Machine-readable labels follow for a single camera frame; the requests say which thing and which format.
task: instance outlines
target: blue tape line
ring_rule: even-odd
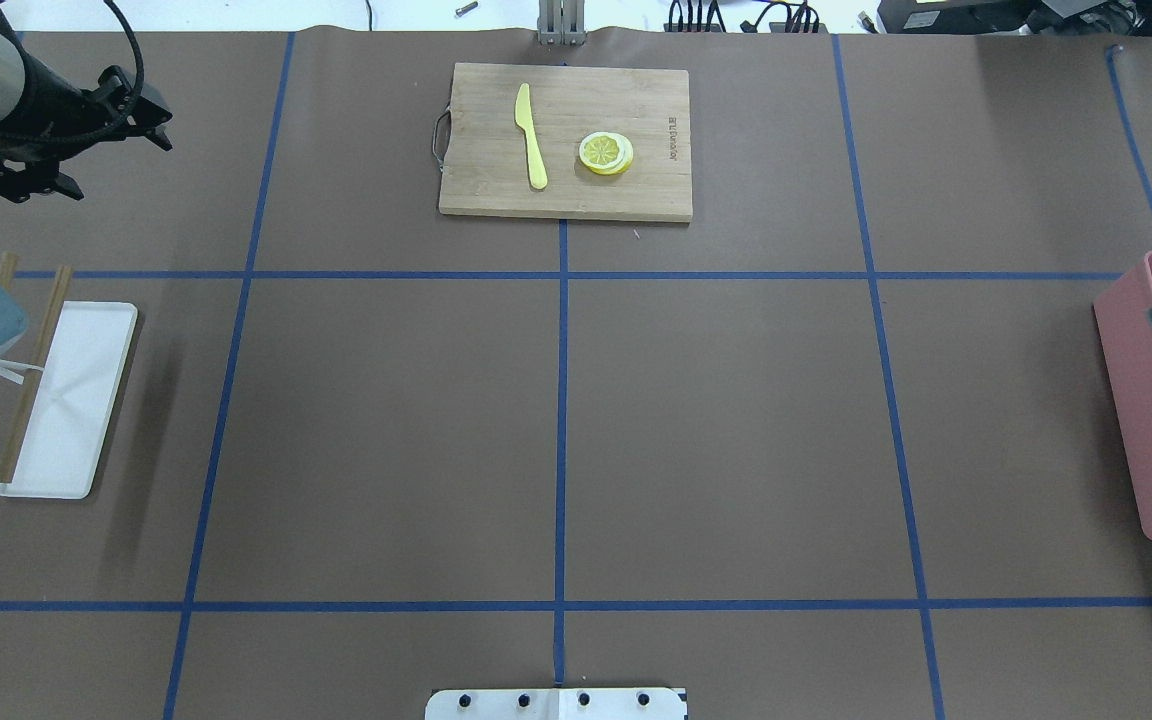
[[[877,272],[881,281],[1116,281],[1123,273],[1025,273],[1025,272]]]
[[[552,612],[548,600],[217,602],[196,601],[195,612]]]
[[[708,272],[707,270],[613,270],[612,272],[568,273],[573,281],[863,281],[869,274],[859,272]]]
[[[537,270],[256,270],[252,279],[364,279],[364,281],[556,281],[558,273]]]
[[[56,276],[54,270],[17,270],[18,281],[40,281]],[[97,281],[157,281],[157,279],[189,279],[189,281],[215,281],[215,279],[243,279],[243,270],[75,270],[74,276],[97,279]]]
[[[0,612],[181,612],[183,602],[0,600]],[[251,614],[397,614],[410,612],[799,612],[799,611],[1098,611],[1152,607],[1151,596],[820,598],[820,600],[433,600],[195,601],[191,612]]]
[[[1096,607],[1152,607],[1152,597],[972,597],[933,598],[927,600],[932,611],[1014,611],[1026,607],[1070,607],[1070,609],[1096,609]]]
[[[865,255],[865,272],[869,273],[869,304],[873,310],[874,332],[878,340],[878,359],[882,364],[882,391],[887,393],[887,419],[890,422],[892,449],[896,455],[896,471],[900,477],[901,503],[905,507],[905,537],[909,538],[910,564],[914,566],[914,588],[919,602],[927,600],[927,581],[923,573],[923,550],[918,538],[918,520],[914,517],[914,492],[909,484],[909,465],[905,463],[905,439],[901,432],[900,406],[896,402],[896,384],[892,378],[890,353],[887,348],[887,327],[882,321],[882,297],[878,293],[878,272],[874,265],[873,243],[869,236],[869,217],[865,213],[865,195],[861,187],[861,161],[856,152],[856,137],[851,124],[851,106],[847,101],[847,77],[842,68],[842,46],[838,36],[829,36],[833,45],[833,68],[838,76],[838,104],[842,111],[842,129],[847,141],[847,162],[851,168],[851,191],[856,204],[856,218],[861,227],[861,249]],[[932,634],[932,614],[920,611],[923,624],[923,652],[927,657],[927,676],[932,691],[932,708],[935,720],[945,720],[945,702],[941,692],[941,670],[937,664],[937,642]]]
[[[1152,214],[1152,184],[1149,183],[1149,174],[1144,172],[1144,160],[1140,159],[1140,150],[1135,142],[1132,119],[1128,116],[1128,104],[1123,100],[1123,88],[1119,85],[1119,70],[1114,67],[1114,56],[1123,50],[1121,45],[1111,45],[1105,51],[1105,67],[1111,70],[1111,86],[1114,88],[1114,101],[1119,106],[1119,119],[1123,120],[1123,132],[1128,137],[1128,150],[1132,151],[1132,161],[1137,167],[1137,176],[1140,177],[1140,187],[1144,188],[1144,199],[1149,202],[1149,213]]]
[[[554,685],[562,687],[567,675],[567,343],[568,288],[567,220],[558,220],[558,452],[554,469]]]
[[[52,279],[54,270],[17,270],[17,279]],[[1111,272],[990,272],[988,270],[878,270],[881,281],[1116,281]],[[552,272],[552,270],[75,270],[82,279],[196,279],[196,281],[320,281],[320,279],[412,279],[412,281],[867,281],[869,273],[850,270],[824,272],[690,272],[690,270],[626,270],[626,272]]]
[[[270,174],[274,169],[274,152],[278,149],[278,128],[282,122],[283,99],[287,96],[287,79],[291,73],[291,52],[296,47],[296,33],[287,33],[287,46],[283,50],[283,69],[278,82],[278,94],[274,100],[274,118],[270,122],[270,143],[265,147],[265,165],[262,168],[260,195],[256,199],[256,211],[252,217],[251,241],[247,245],[247,273],[238,290],[238,309],[234,313],[234,331],[229,340],[229,358],[225,362],[225,379],[220,387],[220,406],[215,410],[215,432],[211,438],[211,456],[207,460],[207,477],[202,488],[202,501],[198,506],[198,524],[194,536],[194,553],[189,559],[189,575],[184,588],[184,606],[180,611],[177,646],[172,658],[172,674],[168,677],[168,691],[162,704],[162,719],[172,720],[175,714],[175,700],[180,689],[180,670],[184,666],[184,652],[189,639],[189,616],[191,616],[194,597],[198,586],[198,566],[202,562],[202,546],[207,537],[207,518],[211,514],[211,498],[217,485],[217,469],[220,465],[220,450],[223,446],[225,424],[229,419],[229,397],[234,387],[234,372],[238,365],[238,348],[243,341],[243,324],[247,323],[247,300],[251,295],[252,268],[256,266],[256,252],[260,249],[262,215],[265,213],[265,197],[270,191]]]
[[[917,611],[914,600],[571,600],[570,612]]]
[[[182,602],[0,600],[0,612],[180,612]]]

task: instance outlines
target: lemon slice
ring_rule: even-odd
[[[614,176],[630,168],[634,145],[620,132],[591,132],[579,142],[579,160],[600,176]]]

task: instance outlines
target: black cable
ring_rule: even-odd
[[[727,32],[727,23],[723,23],[723,13],[718,6],[718,0],[708,0],[708,16],[705,18],[705,32],[713,31],[714,15],[718,15],[718,28]]]
[[[812,6],[809,6],[804,0],[803,3],[786,3],[783,0],[768,0],[767,6],[763,8],[763,13],[758,14],[758,18],[753,23],[749,20],[740,24],[741,31],[744,32],[758,32],[758,28],[763,24],[763,18],[767,17],[767,13],[776,6],[783,6],[785,8],[785,31],[783,32],[819,32],[820,31],[820,14],[814,12]]]
[[[131,93],[127,96],[126,106],[114,116],[113,122],[92,132],[58,137],[0,131],[0,141],[28,142],[31,145],[82,145],[84,142],[104,141],[104,138],[114,135],[114,132],[118,132],[118,128],[131,116],[132,111],[136,109],[136,103],[141,99],[141,90],[145,86],[145,58],[141,54],[141,43],[136,41],[136,33],[132,31],[131,24],[127,22],[123,10],[120,10],[118,5],[114,5],[114,0],[105,0],[105,3],[114,12],[118,23],[123,26],[123,35],[127,36],[128,45],[132,46],[132,59],[136,61],[136,81],[132,83]]]
[[[744,23],[741,23],[741,29],[750,26],[750,29],[745,29],[745,32],[758,32],[758,26],[763,24],[763,18],[767,17],[767,14],[772,12],[772,8],[785,8],[785,23],[788,26],[788,24],[790,24],[790,17],[794,14],[794,8],[789,3],[767,3],[767,8],[763,8],[763,13],[758,14],[758,18],[756,18],[753,23],[745,20]]]

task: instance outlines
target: white tray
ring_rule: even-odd
[[[91,492],[136,314],[129,302],[65,303],[17,469],[0,483],[0,497],[82,500]]]

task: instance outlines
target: yellow knife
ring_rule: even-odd
[[[526,136],[526,182],[536,190],[545,190],[550,183],[545,174],[545,161],[540,158],[540,143],[536,142],[536,127],[531,124],[531,86],[522,83],[518,97],[513,101],[513,122]]]

